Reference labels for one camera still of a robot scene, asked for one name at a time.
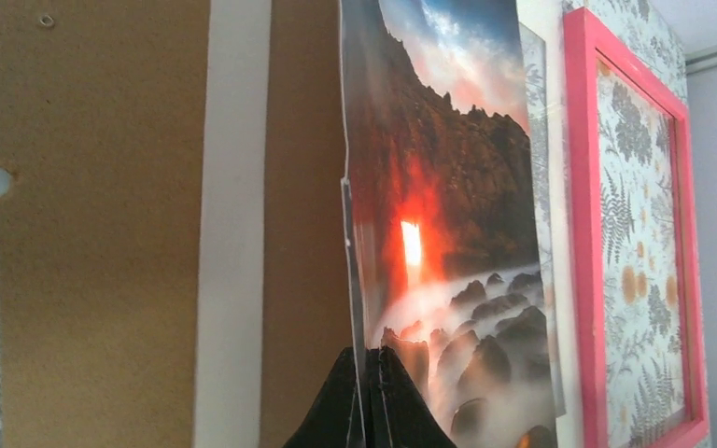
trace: cardboard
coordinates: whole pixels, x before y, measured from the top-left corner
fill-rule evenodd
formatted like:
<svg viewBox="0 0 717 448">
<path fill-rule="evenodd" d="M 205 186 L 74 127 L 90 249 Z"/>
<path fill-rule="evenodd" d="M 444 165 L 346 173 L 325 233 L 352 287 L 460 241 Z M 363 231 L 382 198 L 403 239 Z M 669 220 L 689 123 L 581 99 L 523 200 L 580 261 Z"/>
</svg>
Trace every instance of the cardboard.
<svg viewBox="0 0 717 448">
<path fill-rule="evenodd" d="M 351 345 L 340 178 L 339 10 L 276 0 L 265 154 L 260 447 L 277 448 Z"/>
<path fill-rule="evenodd" d="M 4 446 L 190 447 L 209 2 L 50 5 L 0 0 Z"/>
</svg>

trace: sky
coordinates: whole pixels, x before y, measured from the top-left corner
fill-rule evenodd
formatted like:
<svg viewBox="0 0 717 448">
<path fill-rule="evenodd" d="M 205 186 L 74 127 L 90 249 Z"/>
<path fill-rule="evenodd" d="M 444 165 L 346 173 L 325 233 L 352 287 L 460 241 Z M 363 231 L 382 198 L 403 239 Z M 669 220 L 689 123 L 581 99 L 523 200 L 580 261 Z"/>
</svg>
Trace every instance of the sky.
<svg viewBox="0 0 717 448">
<path fill-rule="evenodd" d="M 380 0 L 419 80 L 452 105 L 510 115 L 528 132 L 515 0 Z"/>
</svg>

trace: rocky cliff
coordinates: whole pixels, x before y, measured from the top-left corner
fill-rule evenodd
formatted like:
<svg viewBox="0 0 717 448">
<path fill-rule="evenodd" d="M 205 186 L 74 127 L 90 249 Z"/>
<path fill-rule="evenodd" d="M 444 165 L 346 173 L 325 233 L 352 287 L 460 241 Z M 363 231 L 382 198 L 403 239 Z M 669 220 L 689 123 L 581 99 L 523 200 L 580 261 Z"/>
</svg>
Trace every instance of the rocky cliff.
<svg viewBox="0 0 717 448">
<path fill-rule="evenodd" d="M 354 217 L 374 222 L 387 271 L 402 265 L 400 219 L 422 223 L 425 253 L 448 275 L 536 261 L 531 153 L 522 127 L 492 111 L 456 110 L 448 93 L 420 82 L 377 0 L 344 3 Z"/>
</svg>

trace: black stand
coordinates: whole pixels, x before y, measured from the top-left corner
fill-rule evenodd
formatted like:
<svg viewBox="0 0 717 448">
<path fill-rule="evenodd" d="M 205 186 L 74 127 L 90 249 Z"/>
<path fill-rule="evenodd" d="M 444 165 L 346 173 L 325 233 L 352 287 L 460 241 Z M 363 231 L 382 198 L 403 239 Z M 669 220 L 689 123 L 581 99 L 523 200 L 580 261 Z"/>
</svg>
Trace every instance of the black stand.
<svg viewBox="0 0 717 448">
<path fill-rule="evenodd" d="M 436 423 L 402 362 L 388 347 L 367 356 L 371 417 L 366 448 L 456 448 Z M 357 448 L 361 417 L 353 349 L 337 357 L 303 423 L 284 448 Z"/>
</svg>

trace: rock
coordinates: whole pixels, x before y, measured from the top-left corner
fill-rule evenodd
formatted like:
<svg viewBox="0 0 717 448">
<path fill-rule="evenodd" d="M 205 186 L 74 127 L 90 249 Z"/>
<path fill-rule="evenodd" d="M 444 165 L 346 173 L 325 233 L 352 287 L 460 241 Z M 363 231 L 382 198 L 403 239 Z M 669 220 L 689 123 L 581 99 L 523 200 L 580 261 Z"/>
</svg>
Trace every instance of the rock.
<svg viewBox="0 0 717 448">
<path fill-rule="evenodd" d="M 469 283 L 465 289 L 458 292 L 449 304 L 451 306 L 461 306 L 468 303 L 474 303 L 476 301 L 483 301 L 485 299 L 487 299 L 485 287 L 483 287 L 479 280 L 474 280 Z"/>
<path fill-rule="evenodd" d="M 428 351 L 428 343 L 411 343 L 400 339 L 393 329 L 385 328 L 381 345 L 387 346 L 394 350 L 397 357 L 408 372 L 408 376 L 419 389 L 422 397 L 428 395 L 428 376 L 430 356 Z"/>
<path fill-rule="evenodd" d="M 441 372 L 441 370 L 451 367 L 457 361 L 460 352 L 472 351 L 479 342 L 480 339 L 473 329 L 457 336 L 441 352 L 441 356 L 438 358 L 437 371 Z"/>
<path fill-rule="evenodd" d="M 524 434 L 515 448 L 556 448 L 556 437 L 547 427 L 536 426 Z"/>
<path fill-rule="evenodd" d="M 523 294 L 512 293 L 498 296 L 474 308 L 474 311 L 471 313 L 471 319 L 482 320 L 492 315 L 500 315 L 505 311 L 512 310 L 514 307 L 524 304 L 528 304 L 528 299 Z"/>
<path fill-rule="evenodd" d="M 482 432 L 489 411 L 490 403 L 487 399 L 470 399 L 461 404 L 452 417 L 450 436 L 460 439 L 477 437 Z"/>
<path fill-rule="evenodd" d="M 486 336 L 474 349 L 469 367 L 460 375 L 457 390 L 485 395 L 513 379 L 513 366 L 507 353 L 493 336 Z"/>
<path fill-rule="evenodd" d="M 422 321 L 417 320 L 413 325 L 402 329 L 400 332 L 400 339 L 404 339 L 406 341 L 421 341 L 422 338 L 420 337 L 419 332 L 422 330 L 422 325 Z"/>
<path fill-rule="evenodd" d="M 459 327 L 457 327 L 457 329 L 455 330 L 455 334 L 457 334 L 457 335 L 463 334 L 466 331 L 473 329 L 476 326 L 477 326 L 477 321 L 473 320 L 473 319 L 469 319 L 469 320 L 463 322 L 462 324 L 460 324 Z"/>
<path fill-rule="evenodd" d="M 493 286 L 493 285 L 500 285 L 504 283 L 504 279 L 501 278 L 501 275 L 499 273 L 492 273 L 489 277 L 487 277 L 487 282 L 485 282 L 486 286 Z"/>
<path fill-rule="evenodd" d="M 542 285 L 540 271 L 536 273 L 520 273 L 510 282 L 507 292 L 521 291 L 529 287 L 536 287 L 537 285 Z"/>
<path fill-rule="evenodd" d="M 434 329 L 430 333 L 430 350 L 441 350 L 449 343 L 449 335 L 444 329 Z"/>
<path fill-rule="evenodd" d="M 531 381 L 551 378 L 551 359 L 547 352 L 526 358 L 526 378 Z"/>
<path fill-rule="evenodd" d="M 542 340 L 545 346 L 548 346 L 545 315 L 536 306 L 529 306 L 520 315 L 500 321 L 496 324 L 496 331 L 500 341 L 539 342 Z"/>
</svg>

